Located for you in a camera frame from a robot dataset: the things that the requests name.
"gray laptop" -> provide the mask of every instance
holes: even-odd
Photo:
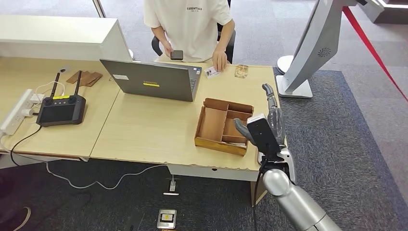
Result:
[[[124,93],[193,102],[201,67],[100,59]]]

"white t-shirt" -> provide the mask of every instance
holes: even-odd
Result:
[[[231,21],[227,0],[144,0],[144,23],[162,26],[174,50],[184,52],[184,62],[202,62],[217,46],[217,23]]]

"laptop lid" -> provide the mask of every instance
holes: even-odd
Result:
[[[187,68],[104,59],[100,61],[125,93],[193,101]]]

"power strip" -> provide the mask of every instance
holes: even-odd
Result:
[[[34,90],[27,89],[21,95],[15,107],[9,112],[6,119],[0,126],[0,132],[7,135],[13,135],[24,120],[24,112],[30,111],[33,107],[31,98],[35,95]]]

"black controller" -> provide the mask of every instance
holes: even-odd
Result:
[[[37,124],[43,127],[80,124],[84,118],[86,99],[78,95],[82,71],[79,72],[74,95],[54,96],[57,83],[54,83],[51,96],[43,99],[38,113]]]

